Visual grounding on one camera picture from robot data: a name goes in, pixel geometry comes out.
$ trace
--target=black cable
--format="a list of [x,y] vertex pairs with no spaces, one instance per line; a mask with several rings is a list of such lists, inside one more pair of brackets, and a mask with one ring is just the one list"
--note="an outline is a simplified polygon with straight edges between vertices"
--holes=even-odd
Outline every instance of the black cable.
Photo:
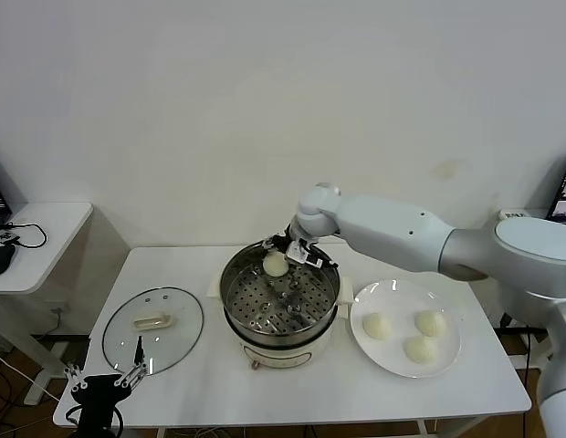
[[13,393],[13,387],[11,386],[11,382],[9,379],[4,375],[3,372],[0,371],[0,376],[3,378],[5,383],[7,384],[7,388],[9,389],[9,395],[7,396],[7,400],[0,394],[0,399],[5,402],[5,404],[0,409],[0,422],[5,418],[5,412],[9,409],[9,399],[11,399],[11,394]]
[[121,438],[122,430],[124,428],[124,424],[122,422],[122,415],[121,412],[115,407],[115,413],[117,414],[117,418],[119,419],[119,431],[117,432],[117,438]]
[[57,313],[58,313],[58,322],[56,323],[56,326],[54,328],[51,328],[50,330],[48,330],[46,333],[44,333],[39,338],[36,338],[36,340],[41,340],[41,339],[45,338],[47,335],[54,333],[56,330],[58,330],[60,328],[60,324],[62,323],[62,311],[58,308]]
[[64,417],[66,418],[66,421],[78,426],[79,422],[76,421],[76,418],[72,418],[70,417],[70,415],[72,415],[74,412],[78,411],[82,409],[82,405],[81,404],[77,404],[76,406],[68,409],[68,411],[66,412],[66,414],[64,415]]
[[24,248],[40,248],[41,246],[45,245],[47,242],[47,235],[44,232],[44,230],[42,230],[41,226],[39,226],[38,224],[21,224],[21,225],[14,225],[12,223],[6,224],[5,227],[6,229],[10,229],[10,228],[26,228],[28,226],[34,226],[35,228],[37,228],[37,230],[44,236],[44,241],[41,244],[38,245],[26,245],[26,244],[22,244],[19,240],[16,240],[13,243],[13,245],[17,245],[17,246],[22,246]]
[[[524,370],[524,389],[529,392],[529,387],[527,384],[529,383],[529,365],[530,365],[530,335],[529,341],[527,342],[527,368]],[[527,436],[527,412],[524,411],[522,413],[522,438],[526,438]]]
[[[37,372],[33,377],[31,377],[30,379],[33,381],[33,380],[37,377],[37,375],[39,374],[40,371],[38,371],[38,372]],[[5,381],[7,381],[7,384],[9,384],[9,387],[11,388],[11,384],[9,383],[8,378],[7,378],[1,371],[0,371],[0,376],[3,377],[3,379],[4,379]],[[29,388],[29,385],[31,385],[31,383],[27,382],[27,383],[26,383],[26,386],[24,386],[24,387],[17,393],[17,395],[15,396],[15,398],[13,399],[13,401],[11,401],[11,392],[9,393],[9,396],[7,397],[8,400],[7,400],[3,395],[1,395],[1,394],[0,394],[0,399],[3,400],[4,402],[9,403],[9,404],[10,404],[11,406],[13,406],[14,408],[35,408],[35,407],[37,407],[37,406],[41,406],[42,404],[46,404],[46,403],[48,403],[48,402],[53,402],[53,401],[54,401],[54,399],[48,398],[48,397],[44,394],[44,396],[47,397],[47,398],[46,398],[45,400],[41,401],[40,403],[35,404],[35,405],[16,403],[17,399],[21,396],[21,394],[24,393],[24,392],[27,390],[27,388]]]
[[[0,422],[0,428],[1,428],[1,427],[4,427],[4,426],[7,426],[7,427],[9,427],[9,428],[11,428],[11,429],[16,429],[16,427],[17,427],[17,426],[15,426],[14,424],[12,424],[12,423],[10,423],[10,422]],[[16,436],[17,436],[15,430],[13,430],[13,431],[6,431],[6,432],[7,432],[7,433],[11,432],[11,438],[16,438]]]

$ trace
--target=computer mouse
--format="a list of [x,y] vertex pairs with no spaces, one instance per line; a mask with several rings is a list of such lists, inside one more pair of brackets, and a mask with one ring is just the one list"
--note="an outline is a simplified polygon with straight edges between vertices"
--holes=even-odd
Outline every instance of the computer mouse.
[[3,274],[9,265],[11,264],[11,259],[13,254],[16,252],[16,247],[14,245],[1,245],[0,246],[0,274]]

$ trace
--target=white table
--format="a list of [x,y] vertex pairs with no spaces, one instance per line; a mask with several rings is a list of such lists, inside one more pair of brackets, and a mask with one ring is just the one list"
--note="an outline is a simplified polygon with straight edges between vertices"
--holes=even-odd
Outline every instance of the white table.
[[[56,262],[78,233],[92,212],[90,203],[27,203],[12,206],[14,214],[9,219],[14,224],[38,224],[47,235],[46,244],[39,248],[16,249],[11,265],[0,275],[0,295],[25,295],[35,292],[46,280]],[[13,231],[26,245],[41,242],[41,233],[35,227],[16,228]],[[40,386],[54,376],[61,376],[65,368],[59,360],[66,344],[57,345],[52,352],[35,341],[17,315],[9,315],[0,304],[0,335],[38,363],[43,371],[37,376]],[[32,387],[26,404],[37,404],[41,391]]]
[[[411,274],[358,255],[344,244],[320,246],[352,278],[355,291],[380,278],[408,278],[432,290],[460,317],[457,362],[431,379],[406,379],[369,360],[338,319],[330,345],[307,365],[252,370],[220,306],[205,296],[214,274],[239,247],[137,248],[131,251],[91,333],[85,372],[111,373],[101,347],[112,314],[152,287],[174,286],[196,295],[204,329],[190,354],[146,378],[119,403],[125,427],[198,427],[292,423],[390,422],[464,418],[445,436],[456,436],[489,415],[523,412],[530,399],[470,287],[437,274]],[[76,403],[69,386],[54,422],[69,423]]]

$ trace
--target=table leg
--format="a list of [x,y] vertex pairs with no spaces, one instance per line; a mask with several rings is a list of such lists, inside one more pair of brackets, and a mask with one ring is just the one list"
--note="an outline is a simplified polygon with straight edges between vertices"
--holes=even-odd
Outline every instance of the table leg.
[[472,427],[483,422],[487,416],[480,417],[468,417],[468,418],[456,418],[454,420],[448,420],[447,424],[439,431],[437,436],[439,438],[456,438],[464,432],[469,431]]
[[30,359],[52,374],[63,374],[66,365],[59,358],[33,339],[27,330],[17,323],[17,318],[7,314],[0,305],[0,335],[20,349]]
[[[67,342],[56,342],[54,344],[54,347],[52,347],[51,353],[55,357],[61,358],[62,355],[66,352],[67,348]],[[48,370],[40,371],[37,377],[34,379],[34,382],[36,384],[32,385],[31,388],[29,388],[29,391],[24,398],[24,404],[27,406],[38,405],[42,400],[42,397],[44,396],[44,392],[41,390],[41,388],[43,388],[44,390],[47,389],[47,386],[52,379],[66,379],[66,376],[64,375],[64,373],[53,374]]]

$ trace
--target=glass lid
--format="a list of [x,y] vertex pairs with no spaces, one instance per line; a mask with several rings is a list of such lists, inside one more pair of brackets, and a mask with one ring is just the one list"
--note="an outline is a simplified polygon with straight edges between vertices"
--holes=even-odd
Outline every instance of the glass lid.
[[131,369],[141,336],[148,374],[175,365],[192,350],[204,325],[198,300],[177,287],[146,290],[123,304],[105,328],[102,351],[115,370]]

